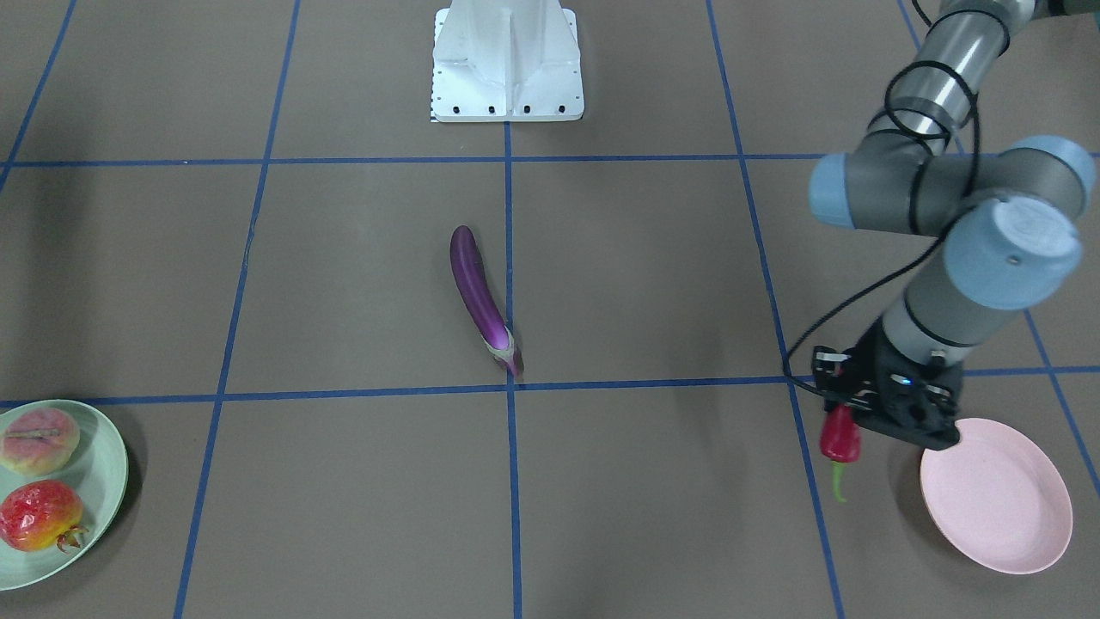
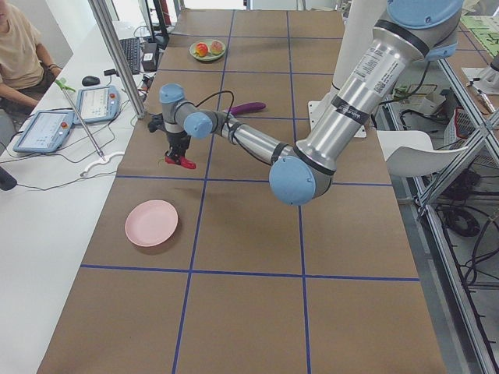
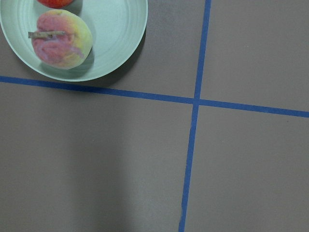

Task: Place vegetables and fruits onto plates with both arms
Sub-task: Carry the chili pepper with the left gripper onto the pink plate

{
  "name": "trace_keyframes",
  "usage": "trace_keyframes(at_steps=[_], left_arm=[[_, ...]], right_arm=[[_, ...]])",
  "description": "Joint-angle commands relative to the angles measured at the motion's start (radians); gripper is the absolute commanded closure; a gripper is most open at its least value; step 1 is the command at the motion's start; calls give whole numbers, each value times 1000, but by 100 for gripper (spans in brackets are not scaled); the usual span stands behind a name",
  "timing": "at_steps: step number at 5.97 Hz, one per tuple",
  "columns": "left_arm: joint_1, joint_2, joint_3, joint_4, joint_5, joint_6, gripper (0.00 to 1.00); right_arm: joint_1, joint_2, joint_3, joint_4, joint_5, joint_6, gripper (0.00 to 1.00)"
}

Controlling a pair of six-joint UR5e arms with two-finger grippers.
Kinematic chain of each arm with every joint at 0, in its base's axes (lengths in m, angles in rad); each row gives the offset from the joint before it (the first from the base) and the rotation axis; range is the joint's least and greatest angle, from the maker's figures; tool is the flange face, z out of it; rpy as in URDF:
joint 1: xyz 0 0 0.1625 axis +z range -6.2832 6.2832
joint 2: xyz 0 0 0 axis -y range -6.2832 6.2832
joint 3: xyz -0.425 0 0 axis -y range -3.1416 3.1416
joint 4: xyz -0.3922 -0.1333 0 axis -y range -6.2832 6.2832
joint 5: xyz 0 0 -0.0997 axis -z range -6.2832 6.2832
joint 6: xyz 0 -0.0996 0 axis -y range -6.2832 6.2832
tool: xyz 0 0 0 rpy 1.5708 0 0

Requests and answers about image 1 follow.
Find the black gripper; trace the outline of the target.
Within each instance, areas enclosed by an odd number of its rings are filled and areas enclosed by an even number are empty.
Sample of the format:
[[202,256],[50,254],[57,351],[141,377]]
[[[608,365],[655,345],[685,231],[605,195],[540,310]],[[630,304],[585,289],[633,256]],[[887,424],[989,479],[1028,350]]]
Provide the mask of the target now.
[[960,362],[908,360],[888,340],[881,318],[847,353],[847,387],[854,400],[864,401],[864,407],[853,407],[857,425],[928,450],[959,443]]

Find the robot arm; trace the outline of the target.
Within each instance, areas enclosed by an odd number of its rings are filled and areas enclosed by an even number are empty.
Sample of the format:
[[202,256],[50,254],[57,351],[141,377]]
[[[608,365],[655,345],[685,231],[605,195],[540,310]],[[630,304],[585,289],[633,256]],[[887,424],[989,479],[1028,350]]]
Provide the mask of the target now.
[[983,156],[978,93],[1022,27],[1094,12],[1096,1],[943,1],[857,148],[815,166],[820,222],[932,239],[853,347],[813,350],[810,391],[829,413],[849,408],[856,425],[919,447],[956,445],[963,362],[1076,269],[1094,162],[1057,136]]

